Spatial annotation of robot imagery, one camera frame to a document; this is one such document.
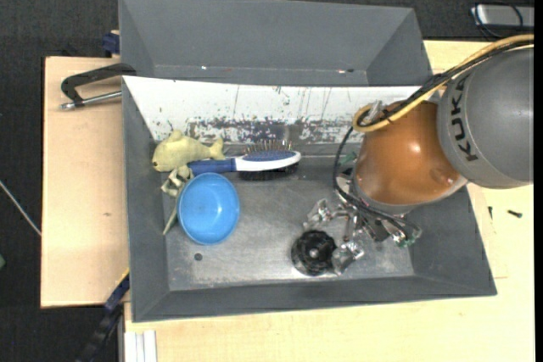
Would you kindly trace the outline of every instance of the gray plastic tray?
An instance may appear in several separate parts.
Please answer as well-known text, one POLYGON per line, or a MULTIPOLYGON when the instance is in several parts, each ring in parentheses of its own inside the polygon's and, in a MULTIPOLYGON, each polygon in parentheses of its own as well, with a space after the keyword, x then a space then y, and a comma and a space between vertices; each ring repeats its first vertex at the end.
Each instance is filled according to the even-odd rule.
MULTIPOLYGON (((257 84, 278 78, 274 84, 322 81, 332 86, 417 84, 428 76, 414 14, 403 8, 368 7, 378 23, 366 25, 371 31, 367 33, 359 27, 364 19, 372 22, 365 7, 316 3, 300 7, 301 3, 256 0, 121 1, 123 62, 141 75, 257 84), (338 27, 336 19, 343 17, 344 10, 348 13, 338 27), (277 22, 283 12, 288 19, 277 22), (261 27, 254 28, 255 20, 261 27), (388 20, 394 23, 383 25, 388 20), (399 36, 397 30, 406 22, 406 34, 399 36), (248 29, 253 29, 251 37, 244 37, 248 29), (266 35, 274 35, 271 42, 266 35), (380 49, 373 48, 373 57, 380 58, 382 51, 394 53, 391 58, 397 65, 392 70, 386 62, 356 55, 356 50, 373 47, 376 40, 381 44, 380 49), (419 58, 417 70, 407 71, 407 76, 398 72, 398 65, 408 66, 415 58, 419 58), (344 81, 345 73, 338 73, 340 60, 360 72, 356 80, 344 81), (311 62, 309 68, 303 68, 304 62, 311 62)), ((410 248, 368 239, 364 259, 340 277, 311 278, 294 269, 288 252, 302 232, 306 214, 321 198, 335 201, 331 169, 339 140, 319 146, 297 144, 304 158, 298 171, 285 179, 259 183, 229 175, 242 214, 236 231, 224 243, 199 246, 180 226, 163 237, 174 201, 159 190, 164 175, 149 163, 156 141, 148 115, 140 111, 125 82, 122 93, 135 321, 495 294, 465 189, 408 215, 424 230, 410 248)), ((343 233, 342 226, 329 230, 343 233)))

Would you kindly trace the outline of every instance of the blue plastic bowl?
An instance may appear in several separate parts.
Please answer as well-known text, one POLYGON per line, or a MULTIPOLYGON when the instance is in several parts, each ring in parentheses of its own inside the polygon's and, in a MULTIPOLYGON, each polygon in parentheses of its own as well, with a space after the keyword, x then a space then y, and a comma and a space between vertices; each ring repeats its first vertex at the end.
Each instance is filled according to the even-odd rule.
POLYGON ((220 243, 238 223, 238 193, 223 175, 195 176, 179 196, 177 216, 183 230, 196 243, 220 243))

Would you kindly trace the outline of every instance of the small metal object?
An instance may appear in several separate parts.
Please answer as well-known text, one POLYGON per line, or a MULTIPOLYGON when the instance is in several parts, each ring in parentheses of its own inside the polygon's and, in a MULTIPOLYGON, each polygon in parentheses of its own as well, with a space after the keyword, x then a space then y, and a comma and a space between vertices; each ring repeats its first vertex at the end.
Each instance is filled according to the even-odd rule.
POLYGON ((75 102, 60 104, 60 108, 62 110, 75 109, 78 106, 86 106, 92 103, 100 103, 101 101, 104 101, 104 100, 110 100, 111 98, 120 97, 120 95, 121 95, 120 91, 110 92, 104 95, 98 95, 97 97, 83 98, 79 102, 79 104, 76 104, 75 102))
POLYGON ((517 218, 519 218, 519 219, 520 219, 521 217, 523 217, 523 214, 522 214, 522 213, 519 213, 519 212, 517 212, 517 211, 512 211, 511 209, 509 209, 509 210, 507 211, 507 213, 512 214, 513 216, 515 216, 515 217, 517 217, 517 218))
POLYGON ((83 98, 76 90, 76 88, 79 86, 87 85, 95 81, 109 79, 110 77, 115 77, 117 75, 136 75, 136 71, 127 64, 114 64, 99 68, 97 70, 91 70, 85 73, 66 77, 60 85, 60 89, 65 96, 71 100, 71 103, 60 104, 60 108, 62 110, 75 109, 78 107, 83 107, 87 104, 99 103, 104 100, 120 97, 120 91, 118 91, 98 95, 96 97, 83 98))
POLYGON ((343 275, 347 267, 364 256, 361 236, 362 233, 356 233, 352 240, 333 251, 332 266, 336 275, 343 275))

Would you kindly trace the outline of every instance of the metal bracket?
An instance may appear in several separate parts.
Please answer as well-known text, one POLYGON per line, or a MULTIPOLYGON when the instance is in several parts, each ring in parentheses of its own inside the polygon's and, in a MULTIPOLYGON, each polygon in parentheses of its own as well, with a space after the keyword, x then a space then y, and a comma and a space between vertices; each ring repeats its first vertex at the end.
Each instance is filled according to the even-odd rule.
POLYGON ((60 85, 60 89, 65 96, 71 100, 71 103, 61 104, 60 108, 75 109, 87 104, 98 103, 103 100, 120 97, 120 91, 118 91, 98 95, 96 97, 83 98, 76 90, 76 88, 79 86, 94 83, 95 81, 109 79, 110 77, 115 77, 117 75, 136 75, 136 71, 128 64, 114 64, 107 67, 98 68, 97 70, 91 70, 85 73, 66 77, 60 85))

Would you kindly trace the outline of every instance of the blue brush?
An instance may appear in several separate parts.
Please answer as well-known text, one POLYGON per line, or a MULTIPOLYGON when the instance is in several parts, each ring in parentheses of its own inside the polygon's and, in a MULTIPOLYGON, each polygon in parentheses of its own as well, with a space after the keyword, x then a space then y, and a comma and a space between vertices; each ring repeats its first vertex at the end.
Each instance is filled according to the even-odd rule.
POLYGON ((254 149, 241 157, 225 160, 199 160, 188 164, 194 176, 206 172, 263 172, 268 170, 281 170, 297 164, 301 154, 286 149, 286 145, 276 145, 266 142, 256 145, 254 149))

